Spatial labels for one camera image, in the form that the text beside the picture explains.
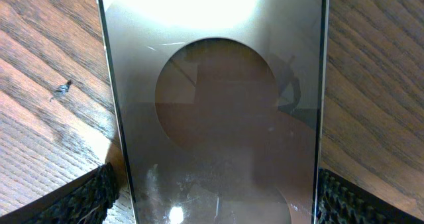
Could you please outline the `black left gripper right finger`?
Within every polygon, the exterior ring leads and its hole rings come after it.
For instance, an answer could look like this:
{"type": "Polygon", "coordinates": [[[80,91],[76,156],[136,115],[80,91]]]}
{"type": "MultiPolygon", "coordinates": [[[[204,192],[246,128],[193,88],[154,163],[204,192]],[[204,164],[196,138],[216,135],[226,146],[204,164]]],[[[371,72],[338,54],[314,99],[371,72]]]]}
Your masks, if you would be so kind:
{"type": "Polygon", "coordinates": [[[320,169],[318,181],[318,224],[423,224],[330,170],[320,169]]]}

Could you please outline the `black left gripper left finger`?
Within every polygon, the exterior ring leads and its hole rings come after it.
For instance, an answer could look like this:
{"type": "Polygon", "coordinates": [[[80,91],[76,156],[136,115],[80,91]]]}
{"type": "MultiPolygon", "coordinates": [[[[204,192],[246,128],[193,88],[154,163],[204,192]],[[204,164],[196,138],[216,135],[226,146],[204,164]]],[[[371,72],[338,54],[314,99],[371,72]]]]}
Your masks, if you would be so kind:
{"type": "Polygon", "coordinates": [[[2,223],[102,223],[119,198],[110,163],[1,216],[2,223]]]}

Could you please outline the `gold Galaxy smartphone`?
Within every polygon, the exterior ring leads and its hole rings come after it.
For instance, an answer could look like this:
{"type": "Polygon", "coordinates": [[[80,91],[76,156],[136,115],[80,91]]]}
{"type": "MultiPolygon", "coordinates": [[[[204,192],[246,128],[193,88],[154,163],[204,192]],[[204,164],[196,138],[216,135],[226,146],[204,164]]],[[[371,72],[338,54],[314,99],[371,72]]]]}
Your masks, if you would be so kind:
{"type": "Polygon", "coordinates": [[[137,223],[316,223],[329,0],[97,0],[137,223]]]}

